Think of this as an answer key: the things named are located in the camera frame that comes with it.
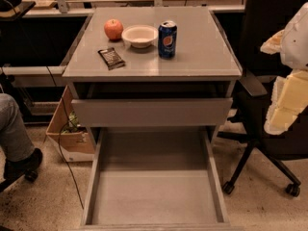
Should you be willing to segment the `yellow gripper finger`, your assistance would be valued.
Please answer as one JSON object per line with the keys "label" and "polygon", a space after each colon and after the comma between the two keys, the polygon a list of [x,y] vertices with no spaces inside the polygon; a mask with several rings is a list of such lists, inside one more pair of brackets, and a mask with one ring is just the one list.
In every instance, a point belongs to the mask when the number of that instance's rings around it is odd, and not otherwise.
{"label": "yellow gripper finger", "polygon": [[260,47],[260,51],[266,54],[273,55],[281,50],[281,39],[284,31],[281,30],[267,39]]}
{"label": "yellow gripper finger", "polygon": [[277,77],[264,124],[270,135],[286,132],[308,106],[308,71],[293,70],[286,78]]}

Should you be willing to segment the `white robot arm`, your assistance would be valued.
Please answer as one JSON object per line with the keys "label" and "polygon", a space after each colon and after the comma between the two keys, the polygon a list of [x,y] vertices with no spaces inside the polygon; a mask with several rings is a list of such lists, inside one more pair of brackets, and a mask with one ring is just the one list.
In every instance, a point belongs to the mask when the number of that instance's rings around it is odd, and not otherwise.
{"label": "white robot arm", "polygon": [[261,51],[279,53],[281,63],[292,70],[287,77],[275,79],[264,123],[268,134],[280,135],[308,106],[308,3],[283,30],[262,44]]}

